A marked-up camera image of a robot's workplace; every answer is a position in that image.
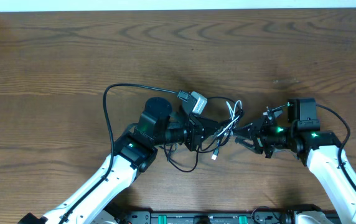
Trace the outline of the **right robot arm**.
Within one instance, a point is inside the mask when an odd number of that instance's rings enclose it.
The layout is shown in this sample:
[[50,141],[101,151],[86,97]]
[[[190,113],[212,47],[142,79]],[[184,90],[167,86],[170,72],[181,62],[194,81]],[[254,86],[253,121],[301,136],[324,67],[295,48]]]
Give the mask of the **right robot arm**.
[[291,151],[318,179],[342,223],[356,223],[356,173],[344,146],[333,131],[321,130],[317,117],[320,104],[313,98],[292,98],[286,103],[289,126],[279,126],[282,107],[267,110],[241,128],[235,141],[256,154],[272,157]]

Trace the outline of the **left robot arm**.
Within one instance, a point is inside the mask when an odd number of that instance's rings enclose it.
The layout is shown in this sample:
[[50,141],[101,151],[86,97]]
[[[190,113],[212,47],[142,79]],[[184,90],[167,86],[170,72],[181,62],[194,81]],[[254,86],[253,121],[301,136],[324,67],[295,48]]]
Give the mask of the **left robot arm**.
[[22,223],[91,223],[101,211],[157,156],[157,147],[184,144],[195,151],[205,138],[216,133],[217,121],[181,112],[181,121],[170,121],[171,104],[164,98],[147,100],[134,131],[127,131],[113,144],[101,167],[66,201],[40,218],[28,213]]

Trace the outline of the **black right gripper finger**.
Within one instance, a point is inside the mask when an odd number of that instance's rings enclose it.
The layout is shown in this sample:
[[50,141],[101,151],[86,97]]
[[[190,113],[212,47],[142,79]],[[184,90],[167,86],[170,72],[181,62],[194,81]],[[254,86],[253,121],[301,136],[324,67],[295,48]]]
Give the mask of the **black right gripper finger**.
[[240,139],[240,138],[236,138],[235,142],[237,144],[240,144],[241,146],[244,146],[246,149],[249,149],[250,151],[254,152],[255,154],[263,153],[263,149],[258,145],[258,143],[250,143],[250,142],[248,142],[247,139]]
[[240,128],[235,128],[233,133],[237,137],[251,137],[253,131],[259,130],[260,125],[256,123],[248,123]]

